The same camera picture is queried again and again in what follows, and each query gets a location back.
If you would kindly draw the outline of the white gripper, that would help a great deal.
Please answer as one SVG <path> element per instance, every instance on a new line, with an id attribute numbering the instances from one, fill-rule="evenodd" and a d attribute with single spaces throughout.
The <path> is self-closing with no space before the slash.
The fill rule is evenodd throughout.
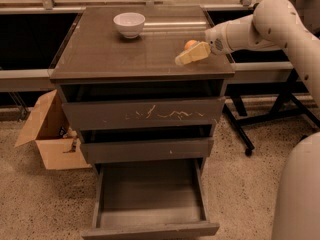
<path id="1" fill-rule="evenodd" d="M 215 55 L 225 55 L 233 52 L 227 36 L 229 22 L 223 22 L 205 31 L 205 40 L 198 41 L 189 49 L 183 50 L 176 58 L 179 66 L 206 59 L 212 52 Z"/>

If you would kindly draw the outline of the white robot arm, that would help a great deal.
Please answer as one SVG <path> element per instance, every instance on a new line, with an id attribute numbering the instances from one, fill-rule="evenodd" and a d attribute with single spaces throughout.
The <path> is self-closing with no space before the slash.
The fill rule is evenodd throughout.
<path id="1" fill-rule="evenodd" d="M 303 25 L 288 0 L 262 0 L 254 12 L 205 31 L 175 58 L 178 65 L 211 53 L 281 49 L 320 105 L 320 40 Z M 283 169 L 274 213 L 272 240 L 320 240 L 320 133 L 300 141 Z"/>

